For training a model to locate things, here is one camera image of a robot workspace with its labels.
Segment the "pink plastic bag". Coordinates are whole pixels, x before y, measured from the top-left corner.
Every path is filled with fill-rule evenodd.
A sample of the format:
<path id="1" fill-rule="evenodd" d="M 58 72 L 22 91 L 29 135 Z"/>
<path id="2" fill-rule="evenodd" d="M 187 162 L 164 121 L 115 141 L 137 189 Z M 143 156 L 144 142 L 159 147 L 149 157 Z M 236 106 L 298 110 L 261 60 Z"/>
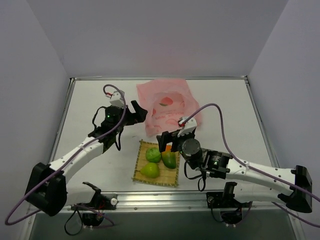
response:
<path id="1" fill-rule="evenodd" d="M 148 137 L 179 128 L 181 117 L 200 108 L 185 79 L 157 78 L 136 85 L 140 106 L 147 110 L 144 121 Z"/>

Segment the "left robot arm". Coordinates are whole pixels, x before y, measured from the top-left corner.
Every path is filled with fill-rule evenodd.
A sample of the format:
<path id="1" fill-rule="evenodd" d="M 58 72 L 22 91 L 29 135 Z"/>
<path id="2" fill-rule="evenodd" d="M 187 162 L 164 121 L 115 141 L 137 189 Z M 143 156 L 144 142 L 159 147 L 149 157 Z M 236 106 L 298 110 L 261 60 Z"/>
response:
<path id="1" fill-rule="evenodd" d="M 67 184 L 71 178 L 91 160 L 105 153 L 117 143 L 125 126 L 143 123 L 147 110 L 137 101 L 131 101 L 134 112 L 123 104 L 111 104 L 104 108 L 104 120 L 100 126 L 94 125 L 93 131 L 63 157 L 48 164 L 38 163 L 31 172 L 25 191 L 26 201 L 50 217 L 57 215 L 65 206 L 84 205 L 90 210 L 109 202 L 115 206 L 115 198 L 108 199 L 101 189 L 89 182 L 81 188 L 71 188 Z"/>

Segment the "green fake pear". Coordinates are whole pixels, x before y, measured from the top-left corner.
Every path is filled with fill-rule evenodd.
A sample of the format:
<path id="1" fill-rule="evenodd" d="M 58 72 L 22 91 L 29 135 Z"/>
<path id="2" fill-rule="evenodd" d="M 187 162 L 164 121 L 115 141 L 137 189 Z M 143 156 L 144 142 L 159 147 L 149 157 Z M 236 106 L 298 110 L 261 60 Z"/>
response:
<path id="1" fill-rule="evenodd" d="M 158 178 L 160 176 L 160 169 L 157 163 L 149 162 L 140 169 L 140 173 L 147 178 Z"/>

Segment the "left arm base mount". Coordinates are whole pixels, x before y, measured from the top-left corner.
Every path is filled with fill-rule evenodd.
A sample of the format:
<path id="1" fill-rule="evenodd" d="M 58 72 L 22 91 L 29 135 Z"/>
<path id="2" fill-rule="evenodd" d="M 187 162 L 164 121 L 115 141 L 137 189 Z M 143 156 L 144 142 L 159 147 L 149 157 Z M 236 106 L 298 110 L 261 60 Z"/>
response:
<path id="1" fill-rule="evenodd" d="M 116 210 L 118 196 L 115 193 L 95 194 L 89 203 L 79 203 L 71 206 L 80 216 L 83 227 L 90 229 L 104 229 L 115 227 L 116 224 L 104 213 L 105 210 Z"/>

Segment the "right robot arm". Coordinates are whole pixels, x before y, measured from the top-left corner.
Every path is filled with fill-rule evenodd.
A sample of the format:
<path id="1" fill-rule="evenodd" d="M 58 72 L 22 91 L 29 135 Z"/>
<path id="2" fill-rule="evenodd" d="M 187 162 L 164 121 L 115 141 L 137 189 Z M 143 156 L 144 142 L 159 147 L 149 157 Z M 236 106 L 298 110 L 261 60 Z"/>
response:
<path id="1" fill-rule="evenodd" d="M 219 206 L 234 206 L 249 202 L 284 204 L 300 213 L 312 212 L 312 180 L 306 167 L 276 168 L 244 160 L 229 153 L 202 148 L 194 132 L 181 135 L 179 131 L 163 132 L 156 137 L 160 152 L 171 144 L 199 177 L 225 180 Z"/>

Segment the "green fake guava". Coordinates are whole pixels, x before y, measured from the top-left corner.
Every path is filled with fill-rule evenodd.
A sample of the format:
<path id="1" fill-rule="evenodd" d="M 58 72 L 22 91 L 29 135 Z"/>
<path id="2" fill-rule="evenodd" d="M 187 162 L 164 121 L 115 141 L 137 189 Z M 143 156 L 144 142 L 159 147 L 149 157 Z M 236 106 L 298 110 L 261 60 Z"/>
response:
<path id="1" fill-rule="evenodd" d="M 161 158 L 162 154 L 157 147 L 149 147 L 145 152 L 145 159 L 150 163 L 159 163 Z"/>

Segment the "green orange fake mango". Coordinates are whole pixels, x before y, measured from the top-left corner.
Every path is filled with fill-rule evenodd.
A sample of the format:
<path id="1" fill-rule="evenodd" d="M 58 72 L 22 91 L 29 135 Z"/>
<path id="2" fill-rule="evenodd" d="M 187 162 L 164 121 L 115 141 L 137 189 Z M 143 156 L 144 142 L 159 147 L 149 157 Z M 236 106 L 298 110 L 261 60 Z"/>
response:
<path id="1" fill-rule="evenodd" d="M 167 145 L 165 151 L 161 153 L 163 164 L 169 169 L 177 167 L 176 153 L 171 151 L 171 146 Z"/>

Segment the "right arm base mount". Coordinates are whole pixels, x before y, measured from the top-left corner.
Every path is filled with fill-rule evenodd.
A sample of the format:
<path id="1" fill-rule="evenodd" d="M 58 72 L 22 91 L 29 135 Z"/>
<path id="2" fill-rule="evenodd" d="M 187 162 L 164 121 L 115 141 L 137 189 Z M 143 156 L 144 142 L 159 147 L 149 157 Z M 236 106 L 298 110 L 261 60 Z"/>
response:
<path id="1" fill-rule="evenodd" d="M 223 198 L 222 192 L 206 193 L 207 207 L 215 222 L 235 228 L 248 215 L 253 202 L 240 203 L 232 197 Z"/>

